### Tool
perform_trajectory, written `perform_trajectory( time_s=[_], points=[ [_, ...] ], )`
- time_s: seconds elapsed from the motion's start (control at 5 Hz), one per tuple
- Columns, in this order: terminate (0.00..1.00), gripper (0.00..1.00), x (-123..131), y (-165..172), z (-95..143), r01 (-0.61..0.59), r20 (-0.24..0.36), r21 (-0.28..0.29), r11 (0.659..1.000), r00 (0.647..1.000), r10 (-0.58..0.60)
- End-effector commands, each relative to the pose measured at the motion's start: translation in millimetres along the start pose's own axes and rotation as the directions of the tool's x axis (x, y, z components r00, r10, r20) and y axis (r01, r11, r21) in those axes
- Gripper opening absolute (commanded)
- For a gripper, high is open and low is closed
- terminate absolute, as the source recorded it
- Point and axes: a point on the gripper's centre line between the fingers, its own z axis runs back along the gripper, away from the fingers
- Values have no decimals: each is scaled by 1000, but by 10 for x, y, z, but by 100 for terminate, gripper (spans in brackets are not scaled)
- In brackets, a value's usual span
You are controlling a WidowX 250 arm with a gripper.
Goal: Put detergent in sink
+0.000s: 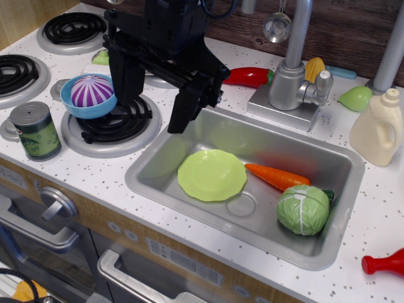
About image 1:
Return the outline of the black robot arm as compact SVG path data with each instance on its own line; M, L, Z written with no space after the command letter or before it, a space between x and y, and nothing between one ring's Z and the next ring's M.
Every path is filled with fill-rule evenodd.
M141 16L105 11L104 47L115 95L127 104L143 91L145 74L178 88L168 132L183 133L201 109L215 107L230 70L205 44L213 1L146 1Z

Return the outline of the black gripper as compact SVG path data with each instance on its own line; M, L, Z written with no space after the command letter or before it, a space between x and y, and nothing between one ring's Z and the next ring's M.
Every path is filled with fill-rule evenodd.
M147 8L142 16L110 9L104 46L119 105L143 92L151 72L179 89L168 132L181 134L200 109L214 107L229 69L205 44L208 12L203 8Z

